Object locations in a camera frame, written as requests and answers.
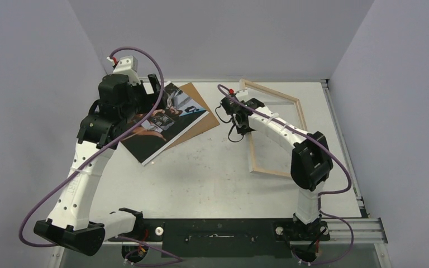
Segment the white wooden picture frame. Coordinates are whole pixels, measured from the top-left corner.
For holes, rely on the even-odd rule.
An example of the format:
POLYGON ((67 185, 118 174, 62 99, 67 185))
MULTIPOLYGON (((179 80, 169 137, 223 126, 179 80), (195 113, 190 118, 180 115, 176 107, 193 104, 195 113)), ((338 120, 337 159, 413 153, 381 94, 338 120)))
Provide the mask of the white wooden picture frame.
POLYGON ((239 81, 239 93, 242 100, 256 98, 263 102, 265 107, 260 112, 267 115, 265 118, 254 113, 250 121, 259 129, 246 135, 249 172, 289 179, 293 145, 305 138, 287 126, 308 133, 300 99, 246 79, 239 81))

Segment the printed colour photo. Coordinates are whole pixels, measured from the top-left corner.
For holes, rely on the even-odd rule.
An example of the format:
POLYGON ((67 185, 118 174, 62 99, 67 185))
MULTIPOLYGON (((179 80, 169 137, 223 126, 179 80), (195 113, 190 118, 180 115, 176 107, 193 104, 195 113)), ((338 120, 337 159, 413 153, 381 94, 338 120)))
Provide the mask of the printed colour photo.
POLYGON ((166 101, 165 108, 154 110, 147 120, 121 140, 121 144, 142 165, 148 164, 170 145, 173 135, 168 131, 179 116, 204 110, 172 82, 166 83, 163 100, 166 101))

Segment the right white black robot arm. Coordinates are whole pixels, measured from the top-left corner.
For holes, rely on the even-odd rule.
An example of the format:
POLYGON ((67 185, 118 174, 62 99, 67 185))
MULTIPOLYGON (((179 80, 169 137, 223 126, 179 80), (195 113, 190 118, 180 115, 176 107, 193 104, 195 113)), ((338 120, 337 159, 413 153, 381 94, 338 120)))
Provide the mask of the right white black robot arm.
POLYGON ((326 154, 325 136, 297 128, 255 98, 239 101, 232 95, 224 97, 220 105, 231 117, 237 133, 261 133, 291 156, 290 175, 299 188, 293 214, 294 234, 302 240, 328 235, 327 226, 322 222, 319 197, 333 168, 332 159, 326 154))

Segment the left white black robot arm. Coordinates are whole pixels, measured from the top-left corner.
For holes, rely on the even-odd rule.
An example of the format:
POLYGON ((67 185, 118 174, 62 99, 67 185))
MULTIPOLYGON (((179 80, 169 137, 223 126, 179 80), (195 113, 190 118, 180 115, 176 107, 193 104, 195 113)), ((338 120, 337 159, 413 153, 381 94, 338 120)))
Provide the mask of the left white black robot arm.
POLYGON ((119 234, 133 241, 143 236, 145 226, 137 220, 138 212, 134 210, 122 208, 111 213, 110 224, 90 221, 89 212, 102 173, 119 137, 127 132, 129 121, 161 106, 161 83, 156 74, 150 74, 148 79, 152 94, 146 92, 142 82, 132 85, 128 75, 103 77, 98 86, 99 98, 80 123, 70 180, 47 218, 35 223, 34 234, 87 256, 93 256, 103 241, 119 234))

